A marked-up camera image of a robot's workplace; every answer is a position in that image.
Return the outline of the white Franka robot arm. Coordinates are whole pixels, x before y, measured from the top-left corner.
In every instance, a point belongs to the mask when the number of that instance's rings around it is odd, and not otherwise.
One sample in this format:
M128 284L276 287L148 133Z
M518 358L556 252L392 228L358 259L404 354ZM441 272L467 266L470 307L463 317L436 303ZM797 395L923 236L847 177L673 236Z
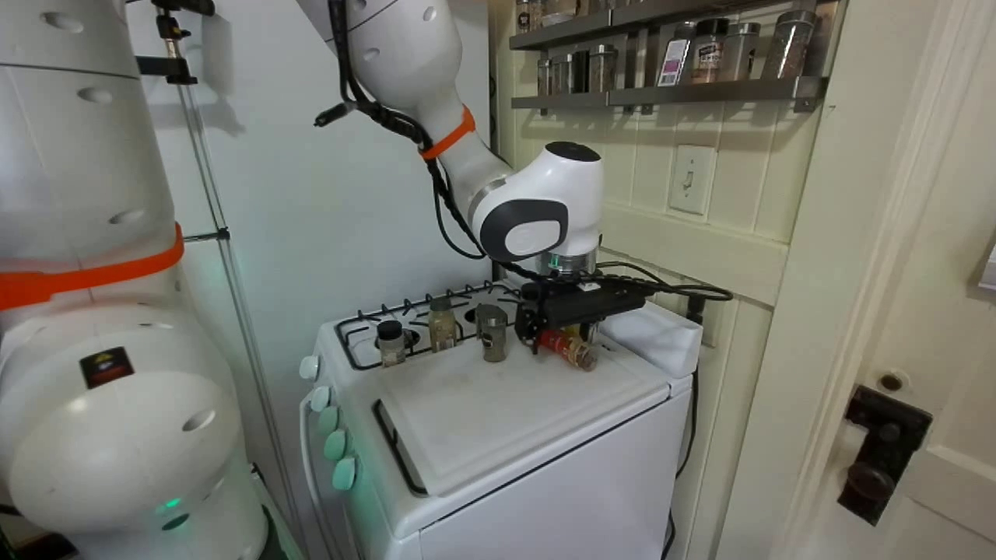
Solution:
M234 377L172 287L183 259L172 193L141 94L122 0L3 0L3 492L28 523L107 560L262 560L269 510L250 484ZM452 74L457 38L445 0L384 10L330 7L344 94L384 126L407 133L433 167L493 165ZM590 165L550 147L538 165L565 185L601 185ZM481 173L452 202L495 260L542 252L587 259L593 209ZM538 246L504 205L553 202L565 217ZM636 560L658 553L636 523L593 523L593 505L524 492L510 560Z

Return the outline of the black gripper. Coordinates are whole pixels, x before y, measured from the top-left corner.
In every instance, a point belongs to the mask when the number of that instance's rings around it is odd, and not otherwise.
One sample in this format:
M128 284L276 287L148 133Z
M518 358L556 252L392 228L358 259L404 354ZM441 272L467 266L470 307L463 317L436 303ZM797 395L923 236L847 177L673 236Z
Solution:
M619 272L542 277L521 287L515 330L536 339L547 325L590 325L640 307L658 284Z

